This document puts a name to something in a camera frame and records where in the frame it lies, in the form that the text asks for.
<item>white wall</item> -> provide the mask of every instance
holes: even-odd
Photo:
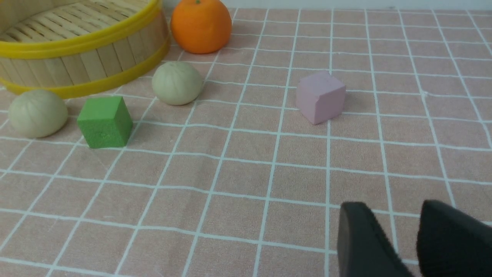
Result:
[[[164,0],[164,6],[173,7],[178,2],[179,0]],[[492,10],[492,0],[222,0],[222,2],[231,8]]]

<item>green foam block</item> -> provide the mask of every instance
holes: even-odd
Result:
[[[112,96],[87,99],[77,125],[90,148],[124,147],[133,121],[123,97]]]

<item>block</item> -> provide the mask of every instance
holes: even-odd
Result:
[[[313,125],[325,122],[341,114],[345,88],[328,71],[306,76],[297,84],[296,106]]]
[[[77,125],[90,148],[123,147],[130,138],[133,122],[121,96],[89,98]]]

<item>white grid line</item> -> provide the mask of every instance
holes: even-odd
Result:
[[[182,124],[172,124],[172,123],[156,123],[152,121],[140,121],[140,123],[146,123],[150,125],[158,125],[158,126],[170,126],[170,127],[183,127],[185,125]],[[228,131],[229,129],[226,127],[219,127],[215,125],[208,125],[208,124],[189,124],[187,127],[205,127],[205,128],[213,128],[217,130],[222,130],[222,131]],[[263,134],[263,135],[277,135],[277,132],[271,132],[271,131],[263,131],[263,130],[252,130],[252,129],[232,129],[234,132],[242,132],[242,133],[253,133],[253,134]],[[279,133],[281,136],[291,136],[291,137],[302,137],[302,138],[314,138],[314,139],[326,139],[327,136],[323,135],[311,135],[311,134],[299,134],[299,133],[284,133],[280,132]],[[356,142],[364,142],[364,143],[379,143],[378,139],[366,139],[366,138],[347,138],[347,137],[335,137],[335,136],[330,136],[331,139],[333,140],[345,140],[345,141],[356,141]],[[9,137],[0,137],[0,139],[4,140],[15,140],[15,141],[31,141],[26,138],[9,138]],[[44,140],[36,140],[36,142],[39,143],[46,143],[46,144],[57,144],[57,145],[77,145],[77,146],[87,146],[78,142],[57,142],[57,141],[44,141]],[[420,147],[426,147],[426,146],[439,146],[441,148],[446,148],[446,149],[454,149],[454,150],[467,150],[467,151],[476,151],[476,152],[492,152],[492,149],[489,148],[472,148],[472,147],[463,147],[463,146],[454,146],[454,145],[446,145],[446,144],[434,144],[434,143],[416,143],[416,142],[399,142],[399,141],[383,141],[384,144],[391,144],[391,145],[400,145],[400,146],[420,146]],[[106,148],[110,150],[118,150],[118,148]],[[139,148],[128,148],[126,149],[127,152],[144,152],[144,153],[153,153],[153,154],[162,154],[162,155],[169,155],[169,152],[161,152],[161,151],[154,151],[154,150],[146,150],[146,149],[139,149]],[[182,155],[187,155],[187,154],[194,154],[192,152],[182,152]],[[214,155],[208,155],[211,158],[218,159],[217,156]]]
[[[179,58],[177,59],[178,61],[181,59],[181,57],[183,56],[183,54],[184,54],[184,51],[181,52]],[[210,72],[212,71],[213,66],[214,66],[214,63],[212,63],[212,66],[209,68],[209,72],[207,73],[207,76],[205,77],[205,79],[210,75]],[[197,105],[197,102],[194,102],[193,103],[193,107],[191,108],[191,110],[190,110],[190,112],[188,114],[188,117],[187,117],[187,119],[185,121],[185,124],[181,128],[181,131],[180,131],[178,137],[176,138],[176,141],[174,143],[173,149],[172,149],[171,153],[169,154],[169,156],[167,158],[167,161],[166,161],[166,164],[165,164],[165,166],[164,166],[164,168],[162,170],[162,173],[160,174],[160,177],[157,180],[157,183],[155,184],[154,190],[152,191],[152,194],[149,197],[149,200],[147,201],[147,204],[145,206],[145,209],[144,209],[142,215],[140,216],[140,218],[138,220],[137,227],[135,228],[135,230],[134,230],[134,232],[133,232],[130,240],[128,241],[128,244],[126,245],[126,248],[125,248],[125,251],[123,253],[123,256],[121,257],[120,262],[118,263],[118,266],[117,266],[116,271],[115,271],[115,274],[116,275],[118,275],[120,273],[120,271],[121,271],[121,269],[122,269],[122,267],[124,265],[124,262],[125,262],[126,258],[128,257],[128,253],[130,252],[130,249],[131,249],[131,247],[133,245],[133,242],[135,241],[135,238],[138,235],[138,231],[140,230],[140,227],[142,226],[142,222],[144,221],[145,217],[147,216],[147,212],[149,211],[150,206],[152,205],[152,203],[154,201],[154,198],[157,195],[159,185],[162,182],[162,180],[164,179],[164,175],[166,174],[167,169],[169,168],[169,165],[171,163],[171,160],[172,160],[172,158],[174,157],[174,155],[176,153],[176,149],[178,148],[178,145],[179,145],[179,143],[181,141],[181,138],[183,137],[183,133],[185,132],[185,129],[186,129],[187,125],[188,125],[188,122],[189,122],[190,118],[192,117],[193,112],[196,109],[196,105]]]
[[[297,35],[297,31],[299,30],[299,21],[300,20],[301,20],[301,11],[299,10],[297,13],[296,35]],[[280,132],[282,130],[283,115],[285,112],[285,105],[287,103],[287,95],[288,95],[288,91],[289,91],[287,86],[290,83],[290,76],[291,76],[291,72],[292,72],[291,68],[292,68],[292,63],[294,61],[294,50],[296,47],[296,40],[297,40],[297,37],[295,36],[294,37],[294,43],[292,44],[292,53],[290,55],[289,70],[287,72],[287,78],[286,78],[286,82],[285,82],[286,88],[285,88],[284,93],[283,93],[282,109],[280,110],[280,119],[278,122],[274,153],[273,153],[273,157],[272,157],[272,166],[270,167],[270,177],[268,180],[267,196],[266,196],[266,200],[265,200],[265,203],[263,206],[263,215],[262,215],[262,219],[261,219],[259,243],[258,243],[258,247],[256,249],[256,257],[255,257],[255,261],[254,261],[253,277],[258,276],[258,268],[260,266],[261,250],[263,247],[263,239],[265,236],[265,229],[266,229],[266,225],[267,225],[268,208],[270,205],[270,195],[272,193],[272,186],[273,186],[274,174],[275,174],[275,165],[277,162],[278,147],[280,145]]]
[[[400,21],[401,21],[401,28],[403,29],[403,35],[405,36],[405,38],[407,37],[406,36],[406,29],[405,29],[405,25],[403,24],[403,17],[400,13]],[[410,45],[409,43],[407,42],[407,48],[408,48],[408,52],[410,53],[410,57],[412,57],[412,50],[410,49]],[[411,62],[412,62],[412,67],[413,67],[413,70],[415,73],[417,73],[417,68],[415,66],[415,62],[414,62],[414,59],[413,58],[410,58],[411,59]],[[428,117],[428,121],[429,121],[429,127],[430,127],[430,131],[432,133],[432,139],[434,140],[434,144],[436,146],[436,152],[437,152],[437,157],[439,159],[439,165],[441,167],[441,171],[442,171],[442,175],[444,177],[444,182],[445,182],[445,185],[446,185],[446,190],[448,191],[448,195],[449,195],[449,198],[451,200],[451,205],[453,207],[456,207],[456,202],[455,202],[455,199],[454,199],[454,196],[453,196],[453,191],[451,190],[451,185],[449,184],[449,179],[448,179],[448,176],[447,176],[447,173],[446,173],[446,167],[444,166],[444,161],[442,159],[442,154],[441,154],[441,149],[439,147],[439,142],[437,140],[437,135],[436,135],[436,131],[435,131],[435,128],[434,128],[434,123],[431,119],[431,114],[429,113],[429,108],[427,107],[427,101],[426,101],[426,95],[423,93],[423,90],[422,90],[422,85],[420,83],[420,78],[418,76],[416,76],[416,80],[417,80],[417,86],[419,87],[419,90],[422,92],[422,95],[421,95],[421,99],[422,99],[422,104],[424,105],[424,110],[426,111],[426,115]]]
[[[232,50],[254,50],[254,48],[232,48],[228,47],[227,49],[232,49]],[[272,49],[260,49],[260,51],[265,51],[265,52],[285,52],[285,53],[290,53],[288,50],[272,50]],[[340,51],[295,51],[295,53],[309,53],[309,54],[343,54],[343,55],[356,55],[356,56],[369,56],[369,53],[362,53],[362,52],[340,52]],[[383,53],[373,53],[374,56],[385,56],[385,57],[404,57],[404,58],[409,58],[408,55],[399,55],[399,54],[383,54]],[[428,58],[428,59],[441,59],[441,60],[449,60],[450,57],[445,57],[445,56],[414,56],[414,58]],[[471,61],[492,61],[492,56],[490,59],[483,59],[483,58],[465,58],[465,57],[455,57],[456,60],[471,60]],[[236,66],[242,66],[244,64],[226,64],[223,63],[224,65],[236,65]],[[272,67],[272,66],[262,66],[262,65],[254,65],[258,67]],[[287,67],[272,67],[272,68],[281,68],[281,69],[288,69]]]
[[[237,12],[238,12],[238,9],[236,9],[236,11],[234,12],[233,20],[235,20]],[[254,54],[253,54],[253,58],[251,60],[251,65],[253,64],[253,61],[254,61],[255,58],[256,58],[256,52],[254,52]],[[205,201],[205,206],[203,208],[202,214],[200,216],[200,221],[198,222],[198,226],[196,228],[196,233],[198,233],[198,234],[202,230],[202,226],[203,226],[203,223],[205,222],[205,217],[207,216],[207,211],[208,211],[208,208],[210,206],[210,202],[212,201],[212,192],[214,191],[215,185],[217,184],[218,174],[219,174],[220,168],[222,166],[222,161],[223,161],[223,158],[225,156],[225,152],[227,151],[227,146],[229,145],[229,141],[231,140],[231,136],[232,136],[232,132],[233,132],[232,130],[234,128],[234,124],[236,122],[236,118],[238,117],[240,103],[241,103],[241,100],[243,99],[244,93],[246,91],[246,87],[247,87],[247,82],[249,80],[249,76],[251,75],[251,68],[252,68],[252,66],[249,67],[249,70],[248,70],[248,73],[247,73],[247,76],[246,76],[246,79],[245,79],[245,83],[243,84],[243,90],[242,90],[241,95],[240,95],[240,97],[238,99],[238,102],[236,104],[236,109],[234,111],[234,118],[233,118],[233,120],[231,122],[231,126],[229,128],[229,131],[228,131],[228,134],[227,134],[227,138],[225,140],[224,147],[222,149],[222,154],[221,154],[221,157],[219,158],[217,169],[215,171],[214,179],[212,181],[212,185],[210,186],[210,190],[208,192],[207,199]],[[195,248],[196,248],[197,243],[198,243],[198,235],[195,235],[194,238],[193,238],[193,242],[191,243],[191,247],[190,247],[190,250],[189,250],[189,253],[188,253],[188,257],[186,258],[186,263],[184,265],[182,277],[186,277],[186,274],[187,274],[187,272],[189,270],[189,267],[191,265],[191,261],[193,259],[193,255],[194,255],[194,252],[195,252]]]
[[[258,20],[251,20],[251,19],[238,19],[236,21],[244,21],[244,22],[257,22],[260,23],[262,21]],[[295,24],[295,22],[289,22],[289,21],[266,21],[267,23],[279,23],[279,24]],[[324,22],[301,22],[300,25],[329,25],[330,23],[324,23]],[[334,22],[334,25],[351,25],[351,26],[366,26],[366,24],[363,23],[346,23],[346,22]],[[398,27],[400,25],[398,24],[367,24],[367,26],[388,26],[388,27]],[[437,29],[438,26],[421,26],[421,25],[405,25],[406,27],[411,27],[411,28],[430,28],[430,29]],[[443,27],[444,29],[463,29],[463,30],[470,30],[470,29],[475,29],[474,27]],[[490,30],[492,28],[481,28],[484,30]]]
[[[31,145],[32,142],[30,142],[24,149],[23,151],[25,151],[27,149],[28,146]],[[50,178],[50,180],[48,181],[48,183],[44,186],[44,188],[41,190],[41,192],[38,194],[38,196],[34,199],[34,201],[31,203],[31,205],[29,206],[28,208],[28,211],[31,211],[32,208],[34,208],[34,205],[36,205],[37,201],[43,196],[43,194],[48,190],[48,188],[50,187],[51,183],[53,182],[53,180],[55,180],[55,176],[60,173],[60,171],[63,169],[63,167],[65,166],[65,163],[68,161],[68,159],[70,158],[70,156],[72,155],[73,151],[75,150],[77,146],[76,145],[73,145],[72,146],[72,149],[70,150],[70,152],[68,153],[68,155],[65,157],[65,159],[60,163],[60,165],[58,166],[55,174]],[[18,161],[18,159],[21,157],[22,154],[19,154],[17,156],[17,159],[12,162],[12,164],[10,165],[10,168],[12,168],[15,163]],[[4,171],[3,176],[5,176],[7,173],[9,172],[9,170],[6,170]],[[7,237],[5,238],[5,240],[3,241],[3,243],[0,245],[0,253],[1,251],[3,250],[3,248],[7,245],[7,243],[10,241],[10,239],[12,238],[12,236],[14,235],[14,233],[17,231],[17,229],[19,229],[19,227],[21,226],[21,224],[24,222],[24,220],[26,219],[27,215],[23,215],[21,217],[21,219],[17,222],[17,224],[14,226],[14,228],[10,231],[10,233],[7,235]]]
[[[332,9],[331,25],[330,25],[330,37],[333,37],[333,19],[335,17],[335,10]],[[333,49],[333,39],[330,39],[330,49]],[[333,55],[330,53],[330,60],[328,62],[328,72],[332,74],[333,71]],[[331,185],[331,135],[332,135],[332,121],[329,120],[326,130],[326,188],[325,188],[325,277],[330,277],[330,185]]]
[[[372,51],[371,51],[371,44],[370,44],[370,38],[369,38],[369,27],[368,27],[368,15],[367,15],[366,10],[364,10],[364,17],[366,18],[366,33],[367,33],[367,40],[368,40],[368,47],[369,47],[369,61],[370,61],[370,68],[372,71],[372,73],[371,73],[372,88],[373,88],[374,102],[375,102],[375,108],[376,108],[377,129],[378,129],[378,133],[379,133],[379,146],[381,148],[381,159],[383,162],[384,184],[386,187],[388,211],[390,213],[391,233],[393,235],[393,248],[398,253],[399,248],[398,248],[397,229],[396,229],[396,225],[395,225],[395,216],[393,214],[393,198],[391,197],[390,178],[388,176],[388,162],[386,161],[386,150],[385,150],[384,141],[383,141],[383,129],[382,129],[383,124],[381,123],[381,117],[379,116],[379,103],[377,100],[377,92],[376,92],[376,78],[374,76],[374,63],[372,61],[372,54],[371,54]]]
[[[147,112],[149,112],[150,108],[152,107],[152,105],[154,104],[154,102],[156,101],[157,98],[154,98],[154,100],[149,104],[149,106],[147,107],[147,109],[144,111],[144,113],[142,114],[142,116],[140,117],[140,121],[137,123],[137,125],[135,126],[135,130],[132,132],[132,134],[130,135],[130,138],[128,139],[128,141],[131,141],[133,139],[133,137],[135,136],[135,134],[137,134],[138,132],[138,129],[140,128],[141,126],[141,120],[145,117],[145,115],[147,114]],[[107,180],[109,178],[109,176],[111,175],[111,172],[113,172],[113,169],[115,168],[116,166],[116,163],[120,160],[121,156],[123,155],[123,153],[125,152],[125,149],[127,148],[127,146],[123,147],[120,149],[120,152],[118,154],[118,156],[116,157],[116,159],[113,161],[113,163],[111,164],[111,166],[109,167],[108,171],[106,172],[106,175],[104,176],[104,179],[102,180],[102,182],[99,184],[99,187],[97,188],[96,192],[94,193],[93,197],[91,198],[91,200],[89,201],[89,203],[87,204],[87,207],[85,208],[84,212],[82,213],[81,215],[81,218],[84,218],[86,216],[86,214],[89,212],[89,210],[91,209],[93,203],[95,202],[96,198],[99,196],[99,193],[101,192],[102,188],[104,187],[104,185],[107,183]],[[72,230],[70,231],[70,233],[68,234],[68,238],[66,239],[65,243],[63,244],[60,252],[58,253],[56,259],[54,260],[53,262],[53,266],[51,267],[51,269],[49,270],[49,272],[46,274],[46,277],[50,277],[51,274],[53,273],[53,270],[56,266],[58,266],[58,262],[60,261],[60,259],[62,258],[63,254],[65,253],[66,249],[68,248],[68,245],[70,244],[70,242],[72,241],[72,238],[75,234],[75,232],[77,231],[79,225],[80,225],[81,221],[80,220],[77,220],[77,222],[75,223],[75,225],[73,226]]]
[[[330,205],[331,208],[340,208],[340,206],[336,205]],[[379,210],[372,210],[374,213],[380,213],[380,214],[389,214],[387,211],[379,211]],[[113,226],[113,227],[119,227],[119,228],[128,228],[128,229],[137,229],[137,226],[129,225],[129,224],[121,224],[121,223],[116,223],[116,222],[109,222],[109,221],[99,221],[99,220],[92,220],[92,219],[87,219],[87,218],[77,218],[77,217],[69,217],[69,216],[59,216],[59,215],[51,215],[51,214],[42,214],[42,213],[36,213],[36,212],[27,212],[27,211],[22,211],[22,210],[14,210],[14,209],[3,209],[0,208],[0,212],[9,212],[9,213],[16,213],[16,214],[22,214],[22,215],[30,215],[30,216],[37,216],[37,217],[42,217],[42,218],[49,218],[49,219],[55,219],[55,220],[66,220],[66,221],[78,221],[81,220],[83,222],[87,223],[93,223],[93,224],[99,224],[99,225],[105,225],[105,226]],[[419,218],[420,215],[418,214],[404,214],[402,216],[412,216],[415,218]],[[492,225],[492,222],[484,222],[487,225]],[[213,238],[213,239],[219,239],[219,240],[227,240],[227,241],[238,241],[238,242],[246,242],[246,243],[252,243],[252,244],[258,244],[258,241],[255,240],[248,240],[248,239],[241,239],[241,238],[236,238],[236,237],[226,237],[226,236],[218,236],[218,235],[212,235],[212,234],[197,234],[196,232],[193,231],[188,231],[188,230],[182,230],[179,228],[173,228],[173,227],[165,227],[165,226],[140,226],[139,230],[160,230],[160,231],[171,231],[171,232],[178,232],[181,234],[185,235],[198,235],[200,237],[204,238]],[[277,247],[283,247],[283,248],[288,248],[288,249],[297,249],[297,250],[303,250],[303,251],[311,251],[311,252],[318,252],[318,253],[326,253],[325,249],[321,248],[315,248],[315,247],[306,247],[306,246],[299,246],[299,245],[294,245],[294,244],[285,244],[285,243],[278,243],[278,242],[263,242],[265,245],[269,246],[277,246]],[[329,250],[328,254],[329,255],[336,255],[336,250]],[[74,273],[81,273],[81,274],[92,274],[92,275],[97,275],[97,276],[123,276],[123,275],[113,275],[113,274],[108,274],[108,273],[100,273],[97,271],[91,271],[91,270],[84,270],[84,269],[77,269],[77,268],[71,268],[71,267],[60,267],[60,266],[55,266],[53,267],[52,265],[48,264],[43,264],[43,263],[35,263],[35,262],[28,262],[24,260],[18,260],[18,259],[11,259],[11,258],[6,258],[6,257],[0,257],[0,261],[4,262],[10,262],[14,264],[21,264],[21,265],[29,265],[29,266],[34,266],[34,267],[42,267],[42,268],[54,268],[55,270],[63,270],[63,271],[69,271],[69,272],[74,272]],[[407,264],[418,264],[417,261],[415,260],[408,260],[404,259],[404,263]]]
[[[194,63],[194,64],[210,64],[211,62],[193,62],[190,61],[189,63]],[[243,66],[243,67],[249,67],[249,65],[246,64],[226,64],[226,63],[215,63],[217,65],[223,65],[223,66]],[[261,66],[261,65],[252,65],[255,68],[271,68],[271,69],[289,69],[287,67],[274,67],[274,66]],[[321,70],[326,70],[326,69],[320,69],[320,68],[292,68],[295,70],[311,70],[311,71],[321,71]],[[377,73],[377,74],[397,74],[397,75],[411,75],[411,76],[436,76],[436,77],[456,77],[458,78],[458,75],[450,75],[450,74],[423,74],[423,73],[418,73],[414,74],[411,72],[396,72],[396,71],[370,71],[370,70],[355,70],[355,69],[334,69],[333,71],[335,72],[360,72],[360,73]],[[470,78],[470,79],[492,79],[492,77],[484,77],[484,76],[463,76],[463,78]],[[236,83],[236,82],[224,82],[224,81],[218,81],[218,80],[209,80],[209,82],[214,82],[214,83],[219,83],[219,84],[237,84],[237,85],[243,85],[242,83]],[[264,85],[264,84],[248,84],[252,86],[265,86],[265,87],[281,87],[277,85]]]
[[[485,46],[488,48],[490,54],[492,55],[492,49],[491,49],[491,46],[490,46],[492,44],[492,42],[488,42],[485,39],[484,34],[480,30],[480,28],[478,28],[477,23],[475,22],[475,19],[473,18],[473,15],[471,15],[469,11],[466,11],[466,12],[467,12],[467,15],[469,16],[469,18],[471,19],[471,22],[473,23],[473,26],[475,27],[475,29],[477,29],[478,35],[480,35],[480,38],[483,40]]]
[[[140,150],[130,150],[127,149],[126,151],[128,152],[141,152]],[[164,152],[158,152],[158,151],[143,151],[145,153],[153,153],[153,154],[162,154],[162,155],[169,155]],[[180,152],[176,153],[175,155],[183,155],[183,156],[200,156],[200,157],[208,157],[211,159],[215,160],[220,160],[220,157],[216,156],[211,156],[208,154],[204,153],[186,153],[186,152]],[[261,164],[261,165],[271,165],[271,162],[266,162],[266,161],[254,161],[254,160],[246,160],[246,159],[237,159],[237,158],[223,158],[224,161],[233,161],[233,162],[241,162],[241,163],[250,163],[250,164]],[[277,165],[280,166],[286,166],[286,167],[294,167],[294,168],[304,168],[304,169],[326,169],[326,167],[321,167],[321,166],[310,166],[310,165],[301,165],[301,164],[289,164],[289,163],[276,163]],[[360,174],[367,174],[367,175],[384,175],[383,172],[377,172],[377,171],[365,171],[365,170],[353,170],[353,169],[346,169],[346,168],[335,168],[335,167],[330,167],[330,170],[333,171],[340,171],[340,172],[346,172],[346,173],[360,173]],[[25,172],[25,171],[7,171],[7,170],[1,170],[0,172],[3,173],[13,173],[13,174],[23,174],[23,175],[31,175],[31,176],[44,176],[44,177],[52,177],[54,176],[53,174],[47,174],[47,173],[33,173],[33,172]],[[408,179],[425,179],[425,180],[436,180],[436,181],[445,181],[448,180],[449,182],[453,183],[469,183],[469,184],[476,184],[476,185],[486,185],[490,186],[492,185],[492,182],[490,181],[475,181],[475,180],[466,180],[466,179],[452,179],[448,178],[445,179],[443,177],[438,177],[438,176],[430,176],[430,175],[408,175],[408,174],[401,174],[401,173],[387,173],[388,176],[390,177],[400,177],[400,178],[408,178]],[[69,179],[69,180],[80,180],[80,181],[102,181],[99,179],[87,179],[87,178],[79,178],[79,177],[71,177],[71,176],[66,176],[66,175],[57,175],[56,177],[63,178],[63,179]],[[128,182],[121,182],[121,181],[114,181],[114,180],[108,180],[108,183],[113,183],[113,184],[135,184],[135,183],[128,183]]]
[[[458,73],[458,76],[459,76],[460,81],[461,81],[461,85],[463,86],[463,88],[464,88],[464,90],[466,92],[466,95],[468,96],[468,99],[470,100],[471,105],[473,106],[473,109],[475,110],[475,113],[477,115],[478,121],[482,124],[482,127],[484,128],[485,134],[487,135],[487,142],[489,143],[489,147],[492,148],[492,139],[491,139],[491,135],[489,133],[489,129],[485,125],[485,123],[484,123],[484,121],[482,119],[482,115],[480,115],[480,112],[478,111],[477,105],[475,104],[475,100],[471,97],[470,91],[468,90],[468,85],[466,84],[466,82],[464,81],[464,78],[461,75],[460,67],[456,63],[456,59],[454,58],[454,55],[451,52],[451,49],[449,47],[449,43],[446,41],[446,37],[444,36],[444,33],[442,32],[442,28],[441,28],[440,22],[439,22],[439,20],[438,20],[438,18],[436,16],[436,14],[434,12],[432,12],[432,13],[433,13],[434,18],[435,18],[435,20],[437,22],[437,26],[438,26],[439,32],[441,33],[442,39],[444,41],[444,45],[446,45],[446,49],[449,52],[449,56],[451,57],[451,61],[453,62],[454,66],[455,66],[456,72]]]
[[[239,34],[235,33],[232,35],[238,35],[238,36],[246,36],[246,35],[251,35],[251,36],[259,36],[256,34]],[[264,36],[269,36],[269,37],[293,37],[291,35],[264,35]],[[366,40],[367,38],[365,37],[345,37],[345,36],[323,36],[323,35],[298,35],[297,37],[300,38],[325,38],[325,39],[338,39],[338,40]],[[402,41],[405,42],[405,39],[403,38],[371,38],[371,41]],[[430,43],[443,43],[443,40],[429,40],[429,39],[409,39],[409,42],[430,42]],[[461,40],[449,40],[448,42],[450,43],[462,43],[462,44],[483,44],[482,41],[461,41]],[[229,47],[226,46],[225,49],[235,49],[234,47]],[[253,49],[253,48],[248,48],[248,47],[242,47],[240,49]],[[260,48],[259,50],[261,51],[276,51],[276,52],[289,52],[289,50],[273,50],[273,49],[266,49],[266,48]],[[296,51],[298,53],[326,53],[328,51]]]

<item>yellow rim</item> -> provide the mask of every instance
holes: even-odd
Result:
[[[116,87],[122,86],[132,80],[135,80],[138,77],[152,70],[155,66],[157,66],[162,61],[164,56],[169,51],[169,47],[170,47],[170,39],[168,37],[164,45],[148,59],[126,71],[123,71],[121,73],[118,73],[116,75],[113,75],[105,79],[101,79],[90,83],[80,84],[80,85],[74,85],[74,86],[42,88],[42,89],[52,91],[63,99],[78,98],[78,97],[83,97],[91,94],[108,91],[110,89],[114,89]],[[23,92],[26,91],[39,89],[36,87],[19,86],[2,79],[0,79],[0,83],[3,83],[9,91],[17,95],[22,94]]]
[[[162,0],[149,0],[147,6],[130,18],[91,34],[39,43],[0,41],[0,57],[23,60],[50,59],[91,51],[136,33],[150,24],[161,10]]]

